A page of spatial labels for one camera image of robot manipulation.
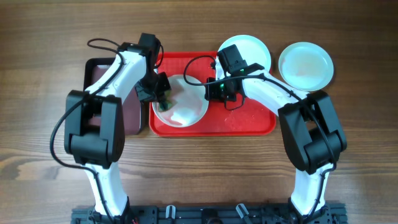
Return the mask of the green yellow sponge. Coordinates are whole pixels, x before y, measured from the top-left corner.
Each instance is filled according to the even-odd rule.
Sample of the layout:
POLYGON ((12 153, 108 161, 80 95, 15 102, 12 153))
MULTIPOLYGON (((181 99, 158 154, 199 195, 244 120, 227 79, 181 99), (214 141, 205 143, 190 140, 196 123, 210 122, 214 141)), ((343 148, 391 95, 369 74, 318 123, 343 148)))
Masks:
POLYGON ((169 109, 171 109, 171 107, 173 107, 173 103, 167 99, 167 97, 162 97, 159 101, 158 101, 158 111, 160 112, 164 112, 167 111, 169 109))

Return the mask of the white stained plate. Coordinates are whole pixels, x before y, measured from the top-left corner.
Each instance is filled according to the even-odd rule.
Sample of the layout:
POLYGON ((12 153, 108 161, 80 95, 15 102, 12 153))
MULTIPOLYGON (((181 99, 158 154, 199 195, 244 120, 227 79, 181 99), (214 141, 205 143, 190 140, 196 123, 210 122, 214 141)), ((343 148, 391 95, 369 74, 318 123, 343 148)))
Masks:
POLYGON ((207 112, 205 87, 189 85, 183 75, 169 77, 171 90, 166 92, 169 108, 161 110, 158 102, 152 104, 155 116, 167 126, 186 128, 199 122, 207 112))

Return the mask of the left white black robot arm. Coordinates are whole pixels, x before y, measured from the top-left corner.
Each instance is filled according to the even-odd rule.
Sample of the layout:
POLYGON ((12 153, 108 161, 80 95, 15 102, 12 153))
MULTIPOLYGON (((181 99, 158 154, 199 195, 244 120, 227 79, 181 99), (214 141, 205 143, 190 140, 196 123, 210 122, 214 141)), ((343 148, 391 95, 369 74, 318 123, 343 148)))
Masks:
POLYGON ((95 196, 87 219, 92 223, 134 223, 129 197, 121 183, 118 160, 124 149, 123 103, 134 92, 140 102, 158 102, 168 109, 170 90, 158 54, 163 51, 154 34, 143 33, 138 43, 124 42, 105 74, 83 91, 72 90, 59 123, 65 125, 65 152, 74 169, 86 172, 95 196))

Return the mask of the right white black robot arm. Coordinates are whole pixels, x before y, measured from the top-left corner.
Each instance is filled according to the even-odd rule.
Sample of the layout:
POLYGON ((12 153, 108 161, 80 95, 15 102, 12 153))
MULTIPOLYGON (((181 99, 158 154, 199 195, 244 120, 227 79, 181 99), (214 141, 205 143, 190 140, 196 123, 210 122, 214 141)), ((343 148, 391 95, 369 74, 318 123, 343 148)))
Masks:
POLYGON ((258 64, 249 64, 238 47, 219 50, 211 64, 222 76, 208 78, 205 99, 223 103, 236 95, 254 100, 279 118, 285 152, 296 168, 290 204, 301 223, 318 218, 326 209, 324 193, 330 172, 337 167, 347 141, 330 97, 282 83, 258 64))

